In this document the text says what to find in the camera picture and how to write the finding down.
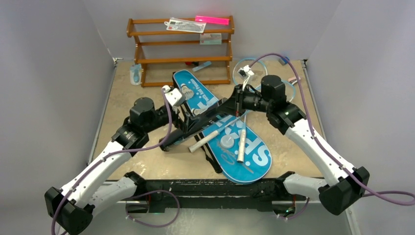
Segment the black shuttlecock tube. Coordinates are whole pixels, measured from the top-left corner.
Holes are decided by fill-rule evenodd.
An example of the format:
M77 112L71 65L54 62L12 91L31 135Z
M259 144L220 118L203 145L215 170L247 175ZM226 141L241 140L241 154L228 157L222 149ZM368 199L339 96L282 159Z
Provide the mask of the black shuttlecock tube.
M162 151L169 151L169 148L173 145L180 144L185 140L199 134L211 124L224 118L226 114L221 112L219 106L221 106L227 98L222 98L208 107L204 112L191 116L190 113L185 113L185 118L182 124L172 131L167 140L160 146Z

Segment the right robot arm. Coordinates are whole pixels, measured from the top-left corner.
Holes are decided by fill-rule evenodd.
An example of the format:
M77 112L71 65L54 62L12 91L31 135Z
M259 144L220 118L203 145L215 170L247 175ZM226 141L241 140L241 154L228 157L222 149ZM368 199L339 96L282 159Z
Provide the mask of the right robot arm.
M364 195L370 174L356 168L336 153L309 124L306 114L287 101L285 85L277 75L261 79L260 90L236 85L229 98L213 103L207 114L241 116L246 111L264 112L269 123L295 143L313 162L323 178L302 177L292 173L275 185L276 196L287 199L292 194L319 200L333 215L340 215Z

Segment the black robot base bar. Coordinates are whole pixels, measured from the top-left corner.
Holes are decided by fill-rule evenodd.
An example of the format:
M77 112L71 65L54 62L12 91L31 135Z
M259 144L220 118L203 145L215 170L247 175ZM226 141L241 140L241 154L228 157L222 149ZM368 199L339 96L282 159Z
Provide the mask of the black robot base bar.
M228 179L145 180L134 178L137 188L128 201L149 203L151 213L166 209L252 209L284 213L305 196L289 194L281 178L237 184Z

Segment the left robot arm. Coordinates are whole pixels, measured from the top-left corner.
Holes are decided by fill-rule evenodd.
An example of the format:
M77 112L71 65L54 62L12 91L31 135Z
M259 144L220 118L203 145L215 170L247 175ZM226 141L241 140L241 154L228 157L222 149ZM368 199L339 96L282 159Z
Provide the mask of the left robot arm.
M168 139L173 138L172 127L183 124L177 111L183 104L190 105L191 100L167 95L164 105L155 109L152 99L137 99L100 155L72 181L45 193L47 212L52 218L51 234L58 234L59 225L65 235L78 235L95 216L116 202L130 197L142 199L146 194L144 180L134 172L109 186L103 183L137 152L168 145Z

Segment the far blue badminton racket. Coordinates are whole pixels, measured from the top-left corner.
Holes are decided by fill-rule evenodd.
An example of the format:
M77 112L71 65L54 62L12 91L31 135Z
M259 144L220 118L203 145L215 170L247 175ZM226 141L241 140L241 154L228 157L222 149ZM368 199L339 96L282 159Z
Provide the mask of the far blue badminton racket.
M261 78L265 75L268 74L268 70L265 66L265 64L263 62L256 62L254 65L251 65L252 62L255 61L255 58L244 58L242 60L240 60L239 62L236 63L236 65L233 68L233 72L232 72L232 78L233 78L233 82L235 85L237 84L242 84L241 81L242 79L237 75L237 71L241 68L244 67L245 65L249 65L252 69L252 71L254 72L254 77L251 78L249 80L249 85L252 85L254 88L256 88L258 91L260 91L260 87L261 87ZM242 121L242 130L241 130L241 139L239 141L239 153L238 153L238 157L237 157L237 162L238 163L243 163L244 162L244 156L245 153L247 153L245 144L247 142L247 128L246 128L246 117L247 117L247 113L245 113L245 117L243 117Z

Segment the blue racket bag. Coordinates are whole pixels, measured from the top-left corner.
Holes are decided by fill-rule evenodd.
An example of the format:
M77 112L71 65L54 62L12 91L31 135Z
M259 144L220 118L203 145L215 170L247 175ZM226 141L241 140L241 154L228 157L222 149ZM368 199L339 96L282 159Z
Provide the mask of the blue racket bag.
M219 99L191 72L180 70L172 76L175 87L186 97L184 108L193 117L205 112ZM191 152L205 151L217 161L219 169L234 183L251 184L264 177L271 168L268 146L251 128L244 117L220 115L219 119L194 136Z

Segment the pink and white clip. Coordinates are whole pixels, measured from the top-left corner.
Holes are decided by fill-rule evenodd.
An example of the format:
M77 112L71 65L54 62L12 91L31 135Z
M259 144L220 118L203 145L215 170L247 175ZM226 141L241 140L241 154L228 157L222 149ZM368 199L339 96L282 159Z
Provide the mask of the pink and white clip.
M294 77L291 77L291 78L289 78L288 80L287 80L291 85L295 85L296 83L298 83L298 80L297 80L297 78L294 76Z

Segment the light blue packaged tool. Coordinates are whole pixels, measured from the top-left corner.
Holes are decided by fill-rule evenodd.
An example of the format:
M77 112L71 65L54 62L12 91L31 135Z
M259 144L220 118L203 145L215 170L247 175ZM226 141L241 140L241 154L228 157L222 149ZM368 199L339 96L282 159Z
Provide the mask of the light blue packaged tool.
M141 64L130 66L130 83L134 86L141 84Z

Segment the red and black small object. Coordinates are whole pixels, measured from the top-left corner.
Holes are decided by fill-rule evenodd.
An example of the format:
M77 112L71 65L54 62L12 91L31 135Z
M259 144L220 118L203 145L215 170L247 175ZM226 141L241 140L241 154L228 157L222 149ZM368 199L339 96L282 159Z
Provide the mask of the red and black small object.
M187 61L187 62L185 62L185 64L187 66L194 66L194 67L196 67L196 66L199 66L200 62L198 62L198 61L193 61L193 62Z

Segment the blue and grey eraser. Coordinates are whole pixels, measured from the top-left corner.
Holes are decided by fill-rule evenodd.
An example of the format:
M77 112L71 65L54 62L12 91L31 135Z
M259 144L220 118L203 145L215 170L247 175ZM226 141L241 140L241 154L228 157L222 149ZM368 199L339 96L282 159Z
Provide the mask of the blue and grey eraser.
M285 66L286 64L288 64L290 59L288 57L280 57L278 61L282 66Z

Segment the small white box on shelf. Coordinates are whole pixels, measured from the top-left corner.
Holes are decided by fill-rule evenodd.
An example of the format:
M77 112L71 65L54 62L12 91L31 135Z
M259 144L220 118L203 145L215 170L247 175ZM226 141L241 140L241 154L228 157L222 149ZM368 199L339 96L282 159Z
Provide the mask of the small white box on shelf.
M200 34L199 44L201 45L221 45L222 34L221 33L203 33Z

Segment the wooden three-tier shelf rack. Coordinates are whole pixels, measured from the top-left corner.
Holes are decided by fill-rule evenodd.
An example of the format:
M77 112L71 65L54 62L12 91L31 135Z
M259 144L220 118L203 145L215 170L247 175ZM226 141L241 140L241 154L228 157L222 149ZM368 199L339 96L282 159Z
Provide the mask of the wooden three-tier shelf rack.
M204 80L202 83L204 85L223 85L223 84L230 84L231 83L231 70L230 70L230 62L233 59L232 54L232 45L231 45L231 37L234 34L234 18L232 15L223 17L229 21L228 27L223 29L207 29L205 33L220 33L226 34L227 38L222 39L221 42L226 45L226 55L224 56L196 56L196 57L173 57L173 58L156 58L156 59L148 59L146 58L143 47L150 47L150 46L182 46L182 45L195 45L198 44L198 40L181 40L181 41L152 41L152 42L142 42L140 41L140 36L167 36L167 35L191 35L191 32L183 32L183 31L137 31L136 25L139 24L161 24L167 19L141 19L141 20L134 20L129 19L126 27L126 34L129 38L134 38L135 41L135 55L134 55L134 63L141 65L141 86L142 87L161 87L165 84L172 85L172 82L148 82L146 81L146 74L148 70L149 64L168 64L168 63L187 63L187 62L224 62L226 68L226 79L222 80Z

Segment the pink fluorescent ruler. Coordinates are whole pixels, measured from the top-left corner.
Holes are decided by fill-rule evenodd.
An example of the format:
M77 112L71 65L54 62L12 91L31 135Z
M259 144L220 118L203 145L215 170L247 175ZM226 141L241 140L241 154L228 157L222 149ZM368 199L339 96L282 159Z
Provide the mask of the pink fluorescent ruler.
M229 18L219 18L219 17L208 17L208 16L195 16L196 22L207 23L207 24L219 24L219 25L229 25Z

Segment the clear packaged item on shelf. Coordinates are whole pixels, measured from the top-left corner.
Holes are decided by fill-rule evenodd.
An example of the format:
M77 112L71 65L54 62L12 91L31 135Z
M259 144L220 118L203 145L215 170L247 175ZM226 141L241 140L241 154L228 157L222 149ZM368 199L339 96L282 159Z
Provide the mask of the clear packaged item on shelf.
M206 23L199 23L195 21L183 20L178 18L170 18L164 22L166 30L180 31L190 33L204 33Z

